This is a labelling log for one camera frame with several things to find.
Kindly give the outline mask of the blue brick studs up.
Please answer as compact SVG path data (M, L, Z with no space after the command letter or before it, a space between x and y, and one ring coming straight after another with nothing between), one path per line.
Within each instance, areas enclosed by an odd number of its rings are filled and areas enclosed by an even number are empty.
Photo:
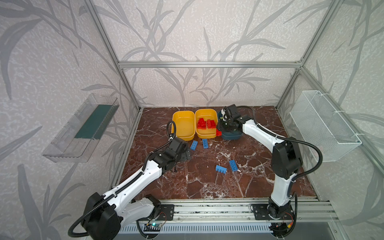
M198 146L198 141L193 140L190 149L193 150L193 151L195 151L196 148L197 148L197 146Z

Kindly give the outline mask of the light blue brick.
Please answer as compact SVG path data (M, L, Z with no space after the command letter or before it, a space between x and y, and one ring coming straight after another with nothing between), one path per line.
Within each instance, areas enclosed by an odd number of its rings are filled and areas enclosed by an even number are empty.
M227 168L224 168L224 167L219 166L219 165L216 165L215 170L216 170L218 173L222 173L222 174L226 174L226 173L227 173Z

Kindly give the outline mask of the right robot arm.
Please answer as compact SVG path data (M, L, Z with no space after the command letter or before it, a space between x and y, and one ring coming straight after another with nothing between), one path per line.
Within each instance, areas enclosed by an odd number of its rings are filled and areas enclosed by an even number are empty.
M303 164L298 142L268 130L247 115L241 115L236 105L221 110L218 129L222 133L241 131L272 153L271 168L275 174L275 183L269 197L268 211L273 218L286 212L291 204L294 177L298 175Z

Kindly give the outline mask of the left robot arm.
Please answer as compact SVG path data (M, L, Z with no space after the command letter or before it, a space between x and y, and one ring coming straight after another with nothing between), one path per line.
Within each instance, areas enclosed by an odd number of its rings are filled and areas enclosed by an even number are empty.
M149 217L160 202L153 197L132 200L149 184L172 170L178 163L191 159L188 143L173 138L163 147L150 153L134 174L104 194L92 194L83 215L70 227L72 238L89 236L94 240L112 240L124 227Z

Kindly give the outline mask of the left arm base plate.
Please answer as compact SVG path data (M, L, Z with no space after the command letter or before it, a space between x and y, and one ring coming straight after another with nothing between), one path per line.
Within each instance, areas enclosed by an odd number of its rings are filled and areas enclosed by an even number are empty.
M149 219L156 221L172 221L174 219L175 205L156 205L149 215Z

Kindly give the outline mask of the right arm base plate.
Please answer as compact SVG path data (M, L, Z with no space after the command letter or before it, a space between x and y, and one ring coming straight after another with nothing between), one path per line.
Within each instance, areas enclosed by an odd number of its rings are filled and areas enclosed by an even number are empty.
M278 206L275 203L251 204L251 211L255 220L282 220L287 218L288 214L293 212L291 202L284 206Z

